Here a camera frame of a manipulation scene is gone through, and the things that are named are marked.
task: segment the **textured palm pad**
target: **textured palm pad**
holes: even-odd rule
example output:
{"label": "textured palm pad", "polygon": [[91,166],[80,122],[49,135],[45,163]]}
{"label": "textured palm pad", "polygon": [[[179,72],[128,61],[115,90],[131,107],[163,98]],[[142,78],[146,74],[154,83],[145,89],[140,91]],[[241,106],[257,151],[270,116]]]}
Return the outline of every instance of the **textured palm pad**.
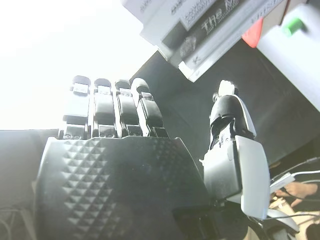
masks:
{"label": "textured palm pad", "polygon": [[38,240],[182,240],[173,216],[209,197],[180,138],[49,138],[39,170]]}

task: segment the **human hand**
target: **human hand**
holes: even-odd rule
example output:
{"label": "human hand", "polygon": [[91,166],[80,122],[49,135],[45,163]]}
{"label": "human hand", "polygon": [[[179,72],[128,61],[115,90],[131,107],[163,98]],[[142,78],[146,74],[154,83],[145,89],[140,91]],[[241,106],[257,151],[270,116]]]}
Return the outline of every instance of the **human hand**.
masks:
{"label": "human hand", "polygon": [[[315,194],[317,192],[318,186],[316,184],[304,184],[294,181],[286,185],[284,188],[289,194],[304,199],[306,198],[306,196]],[[290,197],[289,194],[281,190],[275,191],[275,194],[278,197]],[[293,208],[294,206],[301,203],[303,201],[302,199],[296,199],[295,201],[293,201],[293,203],[291,203],[291,207]]]}

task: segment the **robotic hand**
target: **robotic hand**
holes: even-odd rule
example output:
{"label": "robotic hand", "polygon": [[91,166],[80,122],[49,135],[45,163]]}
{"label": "robotic hand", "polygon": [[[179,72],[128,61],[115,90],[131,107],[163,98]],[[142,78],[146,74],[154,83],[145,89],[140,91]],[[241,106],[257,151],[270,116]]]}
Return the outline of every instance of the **robotic hand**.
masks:
{"label": "robotic hand", "polygon": [[90,85],[74,78],[58,139],[44,149],[38,240],[218,239],[212,201],[241,203],[246,215],[266,218],[268,164],[233,84],[221,82],[212,108],[204,181],[182,140],[168,137],[144,80]]}

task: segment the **green object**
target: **green object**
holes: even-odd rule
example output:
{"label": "green object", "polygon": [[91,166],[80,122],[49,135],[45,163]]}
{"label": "green object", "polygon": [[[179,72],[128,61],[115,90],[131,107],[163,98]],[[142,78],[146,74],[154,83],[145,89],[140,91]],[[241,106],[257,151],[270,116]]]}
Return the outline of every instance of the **green object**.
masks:
{"label": "green object", "polygon": [[296,31],[302,29],[303,26],[304,23],[299,18],[295,17],[282,27],[282,31],[287,37],[291,37]]}

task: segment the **white ceiling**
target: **white ceiling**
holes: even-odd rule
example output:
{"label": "white ceiling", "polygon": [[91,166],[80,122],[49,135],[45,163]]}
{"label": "white ceiling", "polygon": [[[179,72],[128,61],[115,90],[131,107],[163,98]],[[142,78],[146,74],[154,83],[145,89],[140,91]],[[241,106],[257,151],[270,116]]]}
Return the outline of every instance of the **white ceiling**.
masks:
{"label": "white ceiling", "polygon": [[0,129],[57,128],[76,75],[130,78],[156,51],[141,29],[118,0],[0,1]]}

